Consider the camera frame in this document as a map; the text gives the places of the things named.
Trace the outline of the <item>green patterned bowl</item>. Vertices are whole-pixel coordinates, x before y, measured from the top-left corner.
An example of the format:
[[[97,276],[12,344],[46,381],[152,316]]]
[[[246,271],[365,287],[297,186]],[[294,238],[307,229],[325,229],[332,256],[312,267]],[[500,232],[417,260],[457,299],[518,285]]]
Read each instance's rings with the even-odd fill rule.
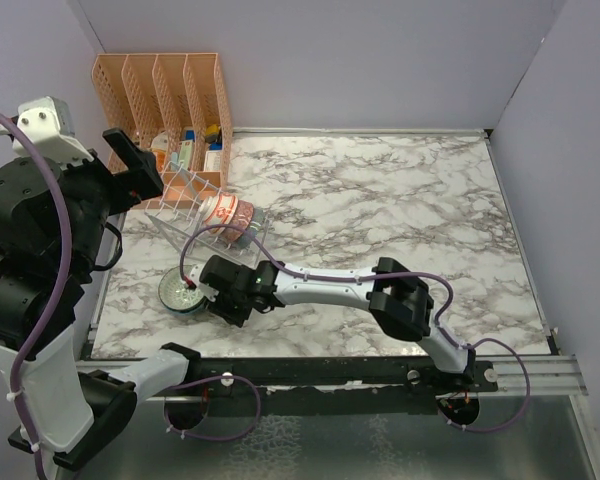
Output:
[[[171,312],[196,314],[207,308],[207,299],[197,288],[189,287],[180,277],[178,267],[167,271],[158,286],[158,298]]]

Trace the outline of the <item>orange floral bowl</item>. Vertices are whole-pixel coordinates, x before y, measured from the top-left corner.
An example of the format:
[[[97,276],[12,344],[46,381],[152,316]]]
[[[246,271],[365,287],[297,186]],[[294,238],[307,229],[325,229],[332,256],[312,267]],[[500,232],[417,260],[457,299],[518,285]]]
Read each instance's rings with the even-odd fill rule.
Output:
[[[237,196],[227,193],[207,197],[198,208],[202,223],[205,226],[229,224],[238,201]]]

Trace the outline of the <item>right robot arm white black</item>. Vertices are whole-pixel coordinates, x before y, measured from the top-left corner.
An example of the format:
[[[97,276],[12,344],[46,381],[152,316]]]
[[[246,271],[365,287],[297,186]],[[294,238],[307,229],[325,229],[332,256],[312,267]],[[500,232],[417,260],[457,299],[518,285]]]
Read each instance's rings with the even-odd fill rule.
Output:
[[[388,257],[372,267],[333,270],[277,260],[250,268],[214,255],[189,271],[211,313],[237,327],[254,311],[266,314],[299,304],[367,312],[385,335],[413,342],[428,354],[437,370],[434,384],[444,393],[461,391],[475,379],[475,354],[442,326],[424,277]]]

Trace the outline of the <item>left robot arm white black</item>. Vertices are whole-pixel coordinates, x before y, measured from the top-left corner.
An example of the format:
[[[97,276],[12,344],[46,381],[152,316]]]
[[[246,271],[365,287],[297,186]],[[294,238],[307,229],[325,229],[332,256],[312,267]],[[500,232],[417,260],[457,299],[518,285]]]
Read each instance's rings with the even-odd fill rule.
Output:
[[[100,270],[109,219],[163,189],[150,152],[118,128],[104,139],[124,171],[111,172],[94,151],[47,157],[49,177],[27,156],[0,168],[0,370],[21,419],[9,441],[49,452],[72,472],[125,429],[140,403],[169,388],[190,394],[201,380],[200,354],[174,343],[123,369],[76,368],[75,307]]]

